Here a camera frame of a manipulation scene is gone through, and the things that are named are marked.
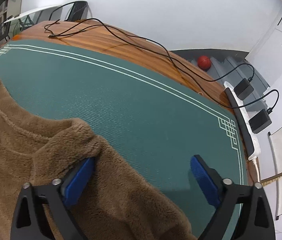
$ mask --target blue object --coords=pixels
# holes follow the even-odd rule
[[[86,184],[94,172],[94,157],[87,158],[80,165],[79,170],[74,169],[66,188],[63,190],[63,203],[66,207],[76,205]]]
[[[195,177],[197,183],[199,184],[207,202],[211,206],[218,208],[218,206],[221,203],[218,194],[218,188],[214,184],[211,177],[208,175],[204,166],[200,163],[200,161],[195,156],[191,158],[190,166],[191,166],[191,172]]]

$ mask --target black power adapter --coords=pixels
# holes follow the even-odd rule
[[[246,78],[242,79],[239,84],[236,85],[236,87],[233,89],[234,93],[237,95],[237,97],[240,100],[246,99],[248,95],[250,95],[254,88],[250,84],[250,78],[247,80]]]
[[[262,109],[259,113],[257,113],[254,117],[249,120],[252,132],[259,133],[272,123],[269,117],[269,113],[271,112],[271,108],[269,108],[268,110]]]

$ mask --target white border line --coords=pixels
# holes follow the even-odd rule
[[[76,55],[76,56],[79,56],[79,57],[88,58],[88,59],[95,60],[95,61],[98,61],[98,62],[102,62],[102,63],[108,64],[108,65],[111,65],[111,66],[114,66],[114,67],[117,67],[117,68],[120,68],[120,69],[124,69],[124,70],[126,70],[126,71],[131,72],[131,73],[134,73],[134,74],[137,74],[137,75],[142,76],[142,77],[144,77],[144,78],[147,78],[148,80],[151,80],[151,81],[154,81],[154,82],[156,82],[156,83],[158,83],[158,84],[161,84],[161,85],[165,86],[166,88],[169,88],[169,89],[171,89],[171,90],[173,90],[173,91],[175,91],[175,92],[178,92],[178,93],[180,93],[181,95],[184,95],[184,96],[186,96],[186,97],[192,99],[193,101],[200,103],[201,105],[205,106],[206,108],[208,108],[208,109],[210,109],[210,110],[212,110],[212,111],[218,113],[219,115],[225,117],[226,119],[228,119],[228,122],[230,122],[230,118],[229,118],[229,117],[227,117],[227,116],[225,116],[224,114],[221,114],[221,113],[217,112],[216,110],[214,110],[214,109],[212,109],[212,108],[206,106],[204,103],[202,103],[202,102],[200,102],[200,101],[198,101],[198,100],[196,100],[196,99],[194,99],[194,98],[192,98],[192,97],[190,97],[190,96],[188,96],[188,95],[186,95],[186,94],[184,94],[184,93],[182,93],[182,92],[180,92],[180,91],[178,91],[178,90],[176,90],[176,89],[174,89],[174,88],[172,88],[172,87],[169,87],[168,85],[165,85],[165,84],[163,84],[163,83],[161,83],[161,82],[159,82],[159,81],[157,81],[157,80],[154,80],[154,79],[152,79],[152,78],[149,78],[149,77],[147,77],[147,76],[144,76],[144,75],[142,75],[142,74],[140,74],[140,73],[134,72],[134,71],[132,71],[132,70],[129,70],[129,69],[126,69],[126,68],[123,68],[123,67],[114,65],[114,64],[109,63],[109,62],[101,61],[101,60],[98,60],[98,59],[95,59],[95,58],[91,58],[91,57],[87,57],[87,56],[84,56],[84,55],[80,55],[80,54],[76,54],[76,53],[71,53],[71,52],[67,52],[67,51],[62,51],[62,50],[48,49],[48,48],[42,48],[42,47],[37,47],[37,46],[32,46],[32,45],[26,45],[26,44],[20,44],[20,45],[16,45],[16,44],[7,44],[6,46],[4,46],[4,49],[24,49],[24,50],[34,51],[34,52],[41,52],[41,53],[52,54],[52,55],[61,56],[61,57],[67,57],[67,58],[71,58],[71,59],[74,59],[74,60],[79,60],[79,61],[86,62],[86,63],[90,63],[90,64],[93,64],[93,65],[96,65],[96,66],[100,66],[100,67],[103,67],[103,68],[106,68],[106,69],[109,69],[109,70],[112,70],[112,71],[121,73],[121,74],[123,74],[123,75],[132,77],[132,78],[137,79],[137,80],[139,80],[139,81],[145,82],[145,83],[147,83],[147,84],[149,84],[149,85],[152,85],[152,86],[154,86],[154,87],[157,87],[157,88],[159,88],[159,89],[161,89],[161,90],[163,90],[163,91],[165,91],[165,92],[168,92],[168,93],[170,93],[170,94],[172,94],[172,95],[174,95],[174,96],[176,96],[176,97],[178,97],[178,98],[180,98],[180,99],[182,99],[182,100],[184,100],[184,101],[189,102],[189,103],[192,104],[192,105],[195,105],[195,106],[199,107],[200,109],[202,109],[202,110],[208,112],[209,114],[211,114],[211,115],[217,117],[218,119],[221,118],[221,117],[217,116],[216,114],[214,114],[214,113],[208,111],[207,109],[204,109],[204,108],[202,108],[201,106],[199,106],[199,105],[197,105],[197,104],[195,104],[195,103],[193,103],[193,102],[191,102],[191,101],[189,101],[189,100],[187,100],[187,99],[185,99],[185,98],[183,98],[183,97],[181,97],[181,96],[179,96],[179,95],[177,95],[177,94],[175,94],[175,93],[172,93],[171,91],[168,91],[168,90],[166,90],[166,89],[164,89],[164,88],[162,88],[162,87],[159,87],[159,86],[157,86],[157,85],[154,85],[154,84],[152,84],[152,83],[150,83],[150,82],[147,82],[147,81],[145,81],[145,80],[143,80],[143,79],[140,79],[140,78],[137,78],[137,77],[135,77],[135,76],[129,75],[129,74],[127,74],[127,73],[121,72],[121,71],[119,71],[119,70],[112,69],[112,68],[106,67],[106,66],[104,66],[104,65],[100,65],[100,64],[97,64],[97,63],[94,63],[94,62],[90,62],[90,61],[87,61],[87,60],[82,60],[82,59],[75,58],[75,57],[71,57],[71,56],[66,56],[66,55],[57,54],[57,53],[52,53],[52,52],[47,52],[47,51],[40,51],[40,50],[35,50],[35,49],[20,48],[20,47],[18,47],[18,46],[27,46],[27,47],[33,47],[33,48],[38,48],[38,49],[46,49],[46,50],[52,50],[52,51],[57,51],[57,52],[64,52],[64,53],[67,53],[67,54],[72,54],[72,55]],[[237,149],[237,148],[234,148],[233,145],[232,145],[232,148],[235,149],[235,150],[237,151],[237,154],[238,154],[239,173],[240,173],[240,184],[243,184],[243,182],[244,182],[244,181],[243,181],[243,165],[242,165],[242,158],[241,158],[240,143],[238,142],[238,149]]]

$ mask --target metal screw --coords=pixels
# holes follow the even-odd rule
[[[223,183],[224,183],[225,185],[231,185],[231,184],[233,183],[232,180],[230,180],[230,179],[228,179],[228,178],[225,178],[225,179],[223,179],[222,181],[223,181]]]
[[[52,180],[52,184],[53,185],[59,185],[61,182],[62,182],[61,179],[54,179],[54,180]]]
[[[29,183],[29,182],[25,182],[24,184],[23,184],[23,188],[28,188],[28,187],[30,187],[31,186],[31,183]]]
[[[261,184],[260,182],[256,182],[256,183],[254,184],[254,186],[255,186],[256,188],[262,188],[262,184]]]

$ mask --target red ball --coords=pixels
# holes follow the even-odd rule
[[[211,60],[207,56],[200,56],[198,58],[198,67],[202,70],[208,70],[211,67]]]

